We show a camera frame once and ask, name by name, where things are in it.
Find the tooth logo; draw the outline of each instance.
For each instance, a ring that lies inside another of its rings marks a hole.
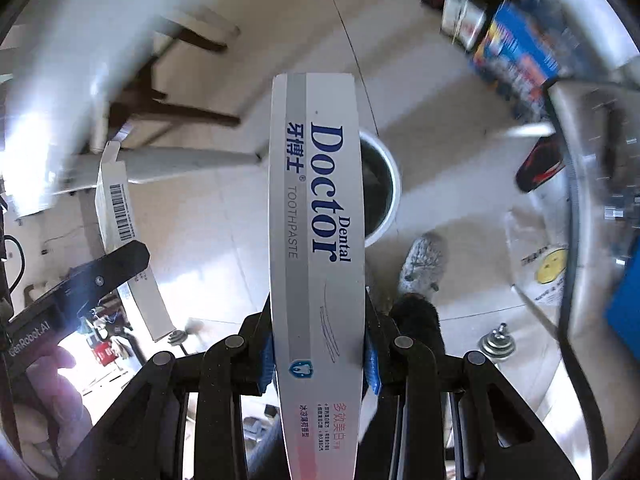
[[[308,379],[314,374],[314,367],[311,361],[293,361],[289,373],[299,379]]]

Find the white cardboard box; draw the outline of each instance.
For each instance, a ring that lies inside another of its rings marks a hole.
[[[127,170],[124,162],[116,161],[119,150],[119,142],[111,141],[105,146],[95,190],[95,212],[107,254],[139,239],[131,207]],[[158,341],[175,330],[158,290],[151,264],[119,286],[118,293],[131,324],[136,329],[144,324],[153,341]]]
[[[269,157],[271,311],[291,478],[351,480],[365,290],[353,76],[277,76]]]

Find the foot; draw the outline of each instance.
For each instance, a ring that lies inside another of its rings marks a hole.
[[[446,247],[444,240],[435,233],[425,233],[409,250],[400,271],[398,294],[420,294],[431,301],[433,293],[444,275]]]

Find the yellow smiley face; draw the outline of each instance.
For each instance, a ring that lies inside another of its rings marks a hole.
[[[566,249],[558,249],[545,256],[536,271],[536,281],[544,285],[556,280],[566,267],[566,254]]]

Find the human hand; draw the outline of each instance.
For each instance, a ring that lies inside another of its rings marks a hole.
[[[62,463],[74,453],[92,427],[82,396],[66,377],[58,373],[60,368],[73,368],[75,365],[76,360],[67,350],[56,347],[50,355],[29,366],[26,372],[37,396],[60,426],[58,455]],[[56,478],[58,472],[47,459],[46,452],[41,451],[49,440],[47,419],[22,404],[16,404],[15,418],[26,464],[41,475]]]

